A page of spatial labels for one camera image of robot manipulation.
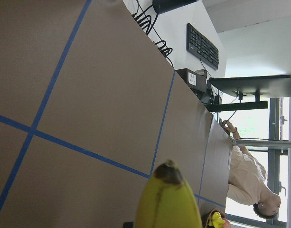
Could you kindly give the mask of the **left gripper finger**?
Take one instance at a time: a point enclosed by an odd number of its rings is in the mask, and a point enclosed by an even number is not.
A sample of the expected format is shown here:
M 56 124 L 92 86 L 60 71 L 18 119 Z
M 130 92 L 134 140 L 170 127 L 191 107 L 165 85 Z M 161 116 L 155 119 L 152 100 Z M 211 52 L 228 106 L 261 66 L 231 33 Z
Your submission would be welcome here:
M 123 228 L 134 228 L 134 223 L 133 222 L 124 222 L 122 227 Z

